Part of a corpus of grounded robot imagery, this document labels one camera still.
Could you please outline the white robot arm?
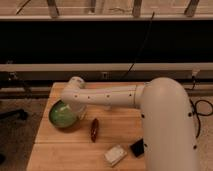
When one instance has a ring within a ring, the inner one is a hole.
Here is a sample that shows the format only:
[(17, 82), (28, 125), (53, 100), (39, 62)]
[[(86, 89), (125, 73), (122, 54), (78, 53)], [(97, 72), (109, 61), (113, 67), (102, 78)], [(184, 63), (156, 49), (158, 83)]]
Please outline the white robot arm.
[(85, 106), (136, 108), (142, 116), (146, 171), (200, 171), (189, 96), (177, 81), (160, 77), (141, 85), (86, 89), (70, 79), (61, 100), (76, 114)]

